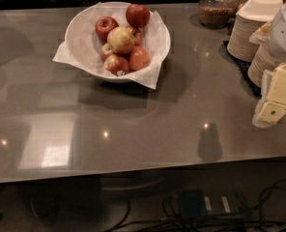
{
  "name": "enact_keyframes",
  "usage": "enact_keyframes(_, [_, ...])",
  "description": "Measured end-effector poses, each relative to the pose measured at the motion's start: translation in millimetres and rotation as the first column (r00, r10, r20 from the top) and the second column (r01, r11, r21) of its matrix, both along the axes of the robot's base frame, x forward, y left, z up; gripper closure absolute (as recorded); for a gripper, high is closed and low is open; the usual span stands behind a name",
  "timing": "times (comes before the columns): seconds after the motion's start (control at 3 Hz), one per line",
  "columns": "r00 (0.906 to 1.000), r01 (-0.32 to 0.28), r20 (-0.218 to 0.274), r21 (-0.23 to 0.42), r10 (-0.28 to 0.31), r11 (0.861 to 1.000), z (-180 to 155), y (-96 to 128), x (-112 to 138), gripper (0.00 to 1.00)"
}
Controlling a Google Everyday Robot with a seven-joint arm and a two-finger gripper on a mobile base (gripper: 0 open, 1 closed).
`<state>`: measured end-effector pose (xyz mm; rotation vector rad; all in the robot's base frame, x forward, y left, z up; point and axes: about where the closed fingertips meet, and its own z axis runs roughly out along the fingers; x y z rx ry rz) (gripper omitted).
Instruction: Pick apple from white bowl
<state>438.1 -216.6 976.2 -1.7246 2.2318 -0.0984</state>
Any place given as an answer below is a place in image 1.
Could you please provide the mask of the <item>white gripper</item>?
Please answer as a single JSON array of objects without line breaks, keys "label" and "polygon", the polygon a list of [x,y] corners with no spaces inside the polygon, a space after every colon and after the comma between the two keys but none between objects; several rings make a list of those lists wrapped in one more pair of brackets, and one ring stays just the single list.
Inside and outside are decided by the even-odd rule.
[{"label": "white gripper", "polygon": [[261,82],[261,99],[252,117],[252,124],[260,129],[275,125],[286,114],[286,64],[273,72],[265,70]]}]

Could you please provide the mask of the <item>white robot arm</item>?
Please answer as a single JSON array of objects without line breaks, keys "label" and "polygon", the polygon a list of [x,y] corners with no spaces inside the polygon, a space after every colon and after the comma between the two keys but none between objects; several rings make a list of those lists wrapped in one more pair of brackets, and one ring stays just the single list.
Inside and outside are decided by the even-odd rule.
[{"label": "white robot arm", "polygon": [[280,64],[262,76],[261,99],[252,124],[263,129],[276,125],[286,115],[286,3],[272,20],[267,47]]}]

